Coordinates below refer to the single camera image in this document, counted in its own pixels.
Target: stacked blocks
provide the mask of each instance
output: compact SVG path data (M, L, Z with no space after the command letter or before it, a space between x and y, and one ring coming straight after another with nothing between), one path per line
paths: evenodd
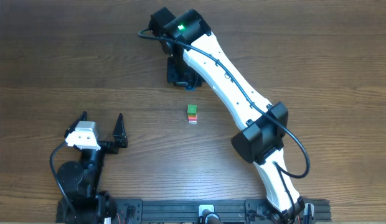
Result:
M197 105L187 105L187 119L189 124L197 124Z

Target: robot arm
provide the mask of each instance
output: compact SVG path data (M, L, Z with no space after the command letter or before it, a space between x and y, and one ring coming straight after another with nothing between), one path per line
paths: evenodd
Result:
M157 40L160 40L163 51L170 56L168 82L192 89L201 86L202 81L206 81L226 105L240 129L240 132L232 138L232 145L243 159L254 163L265 185L268 201L282 222L290 222L291 217L302 211L304 202L293 187L290 177L282 174L275 166L277 162L286 170L281 140L285 131L253 108L242 90L260 110L275 118L284 127L287 125L287 109L282 103L273 106L248 84L224 54L208 24L195 10L175 17L168 9L163 8L151 16L149 30L156 37L160 37ZM233 78L229 77L217 62L214 63L213 59L186 45L191 45L218 59Z

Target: wooden tabletop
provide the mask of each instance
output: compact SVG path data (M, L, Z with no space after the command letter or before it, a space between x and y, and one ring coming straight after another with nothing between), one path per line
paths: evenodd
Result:
M198 10L248 82L288 107L311 158L293 179L302 196L330 200L334 221L386 220L386 1L0 0L0 221L54 221L49 156L83 110L106 140L124 114L129 146L100 182L114 197L266 197L217 95L168 84L160 44L138 38L163 6ZM78 158L62 149L55 164ZM304 170L289 138L285 161Z

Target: green block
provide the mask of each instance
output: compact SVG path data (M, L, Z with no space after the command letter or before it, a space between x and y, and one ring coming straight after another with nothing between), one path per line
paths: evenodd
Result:
M196 115L197 105L187 105L187 115Z

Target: wooden table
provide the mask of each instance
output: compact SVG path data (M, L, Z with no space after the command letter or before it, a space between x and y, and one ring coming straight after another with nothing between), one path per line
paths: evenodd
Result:
M386 220L386 1L0 0L0 221L54 221L49 155L83 110L106 140L124 114L129 146L100 182L114 197L265 198L216 94L167 84L160 44L138 38L163 6L197 9L249 83L289 108L312 164L293 180L301 195L330 200L335 221ZM63 149L56 166L78 158Z

